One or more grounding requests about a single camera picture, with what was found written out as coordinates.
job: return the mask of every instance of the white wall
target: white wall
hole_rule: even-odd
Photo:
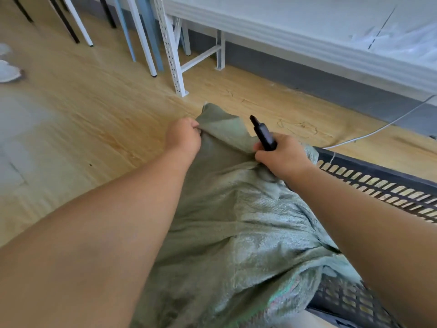
[[[106,0],[108,4],[114,5],[113,0]],[[123,9],[128,10],[128,4],[126,0],[120,0],[121,6]],[[191,30],[194,30],[196,32],[204,33],[207,35],[210,35],[212,37],[215,37],[216,31],[212,28],[205,27],[202,25],[199,25],[197,23],[188,23],[188,27]],[[300,63],[303,65],[307,65],[309,67],[319,69],[334,75],[338,75],[341,77],[345,77],[351,80],[355,80],[357,82],[361,82],[363,84],[371,85],[389,92],[401,94],[403,96],[417,99],[417,100],[425,100],[429,97],[429,93],[419,91],[417,89],[413,89],[410,87],[406,87],[394,82],[387,81],[385,79],[381,79],[378,77],[373,77],[370,75],[363,74],[361,72],[357,72],[354,70],[350,70],[338,65],[333,65],[331,63],[327,63],[318,59],[313,59],[308,56],[304,56],[301,54],[294,53],[292,51],[286,51],[283,49],[278,49],[276,47],[272,47],[270,45],[266,45],[257,41],[253,41],[247,38],[235,36],[233,34],[227,34],[226,39],[229,42],[248,47],[250,49],[254,49],[257,51],[264,52],[266,54],[271,54],[274,56],[277,56],[279,58],[289,60],[292,62]],[[430,101],[431,104],[437,105],[437,98],[434,98],[432,101]]]

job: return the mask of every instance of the person's right arm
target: person's right arm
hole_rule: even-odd
[[[339,249],[407,327],[437,325],[437,226],[354,189],[307,158],[298,141],[275,134],[275,151],[255,158],[298,193]]]

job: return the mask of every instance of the person's left arm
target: person's left arm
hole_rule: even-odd
[[[174,122],[156,159],[0,248],[0,327],[129,325],[199,151],[197,125]]]

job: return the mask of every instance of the wrinkled fabric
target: wrinkled fabric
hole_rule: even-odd
[[[305,309],[324,272],[359,281],[308,205],[255,161],[237,116],[206,104],[197,121],[201,149],[133,327],[268,327]]]

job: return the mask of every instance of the person's left hand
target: person's left hand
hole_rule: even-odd
[[[199,123],[190,117],[180,118],[170,123],[167,128],[165,149],[176,149],[184,156],[194,160],[200,149]]]

